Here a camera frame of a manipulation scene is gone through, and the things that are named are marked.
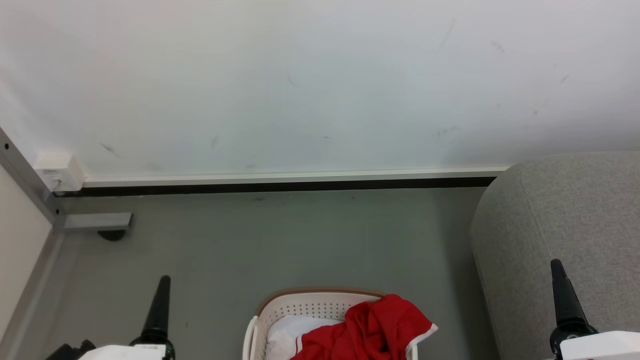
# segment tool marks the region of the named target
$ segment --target floor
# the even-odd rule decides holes
[[[440,330],[421,359],[497,359],[468,228],[484,188],[66,199],[70,212],[132,211],[127,236],[74,234],[80,255],[43,358],[62,343],[127,344],[160,276],[172,277],[178,359],[240,359],[270,293],[354,286],[412,301]]]

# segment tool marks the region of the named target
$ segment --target laundry basket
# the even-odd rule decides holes
[[[347,310],[356,304],[374,302],[384,296],[375,291],[352,288],[308,288],[279,291],[258,307],[244,335],[243,360],[264,360],[269,328],[287,315],[344,320]],[[418,360],[418,348],[410,346],[407,360]]]

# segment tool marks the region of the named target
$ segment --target basket rim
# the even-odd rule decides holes
[[[282,297],[285,295],[295,295],[295,294],[304,294],[304,293],[346,293],[346,294],[357,294],[357,295],[368,295],[373,297],[381,298],[386,295],[386,293],[374,290],[365,290],[359,288],[350,288],[346,286],[311,286],[311,287],[300,287],[300,288],[287,288],[278,290],[268,297],[266,297],[258,306],[258,309],[255,312],[256,316],[260,316],[262,311],[271,301],[274,301],[278,297]]]

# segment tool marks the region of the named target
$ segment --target metal frame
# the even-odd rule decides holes
[[[37,358],[51,330],[64,284],[79,254],[77,243],[65,243],[67,231],[128,230],[131,213],[66,214],[29,162],[0,127],[0,166],[51,223],[52,228],[0,339],[0,359]]]

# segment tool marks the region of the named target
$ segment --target black baseboard strip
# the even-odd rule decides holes
[[[448,177],[442,179],[316,181],[309,183],[123,186],[112,188],[83,188],[77,192],[56,193],[56,196],[104,197],[188,193],[302,192],[319,190],[400,188],[471,188],[489,186],[494,179],[495,177]]]

